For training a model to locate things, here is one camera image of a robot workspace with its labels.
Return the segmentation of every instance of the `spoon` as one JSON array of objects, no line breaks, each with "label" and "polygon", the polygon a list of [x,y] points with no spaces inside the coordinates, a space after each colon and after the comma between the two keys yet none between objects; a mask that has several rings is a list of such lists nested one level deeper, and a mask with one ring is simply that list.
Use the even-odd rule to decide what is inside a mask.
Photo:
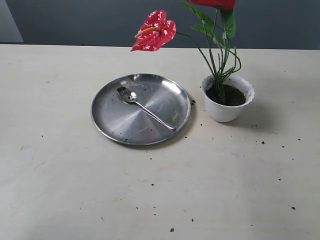
[{"label": "spoon", "polygon": [[152,116],[154,119],[156,119],[159,123],[170,129],[171,131],[175,131],[176,128],[174,126],[170,126],[169,124],[162,121],[159,117],[157,117],[154,113],[152,113],[149,109],[147,109],[145,106],[143,106],[141,103],[137,101],[137,94],[134,91],[129,90],[128,88],[122,86],[118,87],[116,89],[118,92],[119,97],[128,104],[136,104],[138,105],[142,110],[144,110],[147,114]]}]

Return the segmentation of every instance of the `red flower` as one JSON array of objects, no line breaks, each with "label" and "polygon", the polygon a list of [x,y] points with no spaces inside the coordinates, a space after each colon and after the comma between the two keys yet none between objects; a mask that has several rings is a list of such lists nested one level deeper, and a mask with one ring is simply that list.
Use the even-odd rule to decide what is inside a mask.
[{"label": "red flower", "polygon": [[236,3],[236,0],[187,0],[189,3],[204,5],[224,10],[231,10]]},{"label": "red flower", "polygon": [[167,20],[167,13],[156,10],[149,14],[139,32],[131,51],[157,51],[164,44],[172,40],[176,35],[176,23]]}]

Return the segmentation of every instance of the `soil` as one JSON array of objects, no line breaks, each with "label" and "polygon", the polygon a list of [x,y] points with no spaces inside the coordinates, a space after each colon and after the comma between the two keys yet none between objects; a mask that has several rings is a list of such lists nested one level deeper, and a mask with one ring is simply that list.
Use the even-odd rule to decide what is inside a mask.
[{"label": "soil", "polygon": [[222,100],[218,97],[215,86],[212,86],[205,93],[212,101],[225,106],[239,106],[246,102],[245,95],[237,88],[230,85],[224,85],[224,91],[225,103],[223,103]]}]

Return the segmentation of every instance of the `steel plate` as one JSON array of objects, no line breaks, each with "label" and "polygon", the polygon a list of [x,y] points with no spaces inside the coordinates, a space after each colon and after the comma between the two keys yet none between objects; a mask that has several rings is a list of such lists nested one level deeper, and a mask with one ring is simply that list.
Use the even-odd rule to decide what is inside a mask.
[{"label": "steel plate", "polygon": [[[135,104],[124,103],[117,88],[126,87],[137,101],[163,121],[176,127],[171,131]],[[128,145],[151,145],[178,134],[187,123],[191,103],[187,92],[174,81],[154,74],[131,74],[105,85],[94,97],[91,116],[106,137]]]}]

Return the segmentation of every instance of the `white plastic pot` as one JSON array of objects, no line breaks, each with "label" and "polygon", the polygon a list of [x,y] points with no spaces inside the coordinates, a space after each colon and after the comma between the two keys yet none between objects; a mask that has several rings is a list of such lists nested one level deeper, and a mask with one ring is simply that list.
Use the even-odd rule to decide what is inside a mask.
[{"label": "white plastic pot", "polygon": [[206,94],[206,91],[213,85],[212,75],[207,76],[202,82],[202,92],[204,94],[204,106],[206,112],[211,118],[219,123],[226,123],[236,119],[245,106],[252,102],[255,97],[255,89],[250,82],[238,75],[231,75],[225,80],[225,85],[230,85],[240,90],[245,96],[245,103],[239,106],[224,106],[212,101]]}]

